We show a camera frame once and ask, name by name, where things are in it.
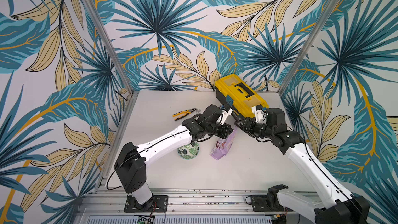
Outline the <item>purple oats bag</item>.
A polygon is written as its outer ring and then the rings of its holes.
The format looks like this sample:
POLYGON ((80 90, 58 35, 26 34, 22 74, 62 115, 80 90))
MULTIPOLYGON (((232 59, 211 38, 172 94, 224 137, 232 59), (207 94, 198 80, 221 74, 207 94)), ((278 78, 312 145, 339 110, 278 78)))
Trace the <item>purple oats bag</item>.
POLYGON ((232 133, 226 139, 219 138, 217 140, 212 151, 210 152, 211 157, 213 157, 215 160, 219 160, 228 154, 233 145, 237 129, 237 127, 234 127, 232 133))

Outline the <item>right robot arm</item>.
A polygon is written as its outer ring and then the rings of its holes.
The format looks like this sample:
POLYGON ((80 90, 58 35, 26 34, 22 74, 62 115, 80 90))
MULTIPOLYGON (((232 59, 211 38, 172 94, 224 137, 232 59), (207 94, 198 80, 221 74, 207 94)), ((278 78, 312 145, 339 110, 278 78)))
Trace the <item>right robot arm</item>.
POLYGON ((365 224, 370 204, 345 188, 317 159, 301 135, 290 130, 285 112, 278 108, 256 110, 254 118, 244 118, 235 125, 258 142, 270 141, 307 178, 321 200, 317 206, 311 199, 289 193, 280 184, 268 189, 266 204, 277 210, 286 208, 304 216, 314 224, 365 224))

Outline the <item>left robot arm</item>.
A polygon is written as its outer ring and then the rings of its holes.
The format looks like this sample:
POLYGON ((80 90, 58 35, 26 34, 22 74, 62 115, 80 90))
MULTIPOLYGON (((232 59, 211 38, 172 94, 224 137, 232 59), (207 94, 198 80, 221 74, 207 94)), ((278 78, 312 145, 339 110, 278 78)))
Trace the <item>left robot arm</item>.
POLYGON ((177 128, 153 141, 138 146, 131 142, 125 144, 114 164, 121 187, 139 205, 151 205, 154 196, 147 184, 148 167, 179 147, 206 141, 205 136, 226 139, 233 132, 226 123, 232 112, 230 107, 210 105, 203 113, 185 119, 177 128))

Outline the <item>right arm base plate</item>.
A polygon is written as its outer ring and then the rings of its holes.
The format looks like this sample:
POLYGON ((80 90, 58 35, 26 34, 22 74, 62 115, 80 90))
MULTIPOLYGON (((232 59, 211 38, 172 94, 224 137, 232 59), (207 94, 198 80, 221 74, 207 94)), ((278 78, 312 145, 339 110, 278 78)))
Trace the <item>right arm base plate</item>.
POLYGON ((281 206, 273 197, 267 195, 249 195, 245 198, 245 203, 251 205, 254 212, 283 212, 287 213, 291 209, 281 206))

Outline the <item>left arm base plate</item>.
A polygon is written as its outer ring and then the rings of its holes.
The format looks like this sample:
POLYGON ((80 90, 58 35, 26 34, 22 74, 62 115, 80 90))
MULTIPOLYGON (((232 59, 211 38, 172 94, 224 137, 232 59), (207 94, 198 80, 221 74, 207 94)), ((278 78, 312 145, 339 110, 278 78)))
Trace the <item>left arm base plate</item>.
POLYGON ((165 213, 168 209, 169 196, 155 195, 147 202, 139 204, 132 196, 127 195, 124 212, 125 213, 165 213))

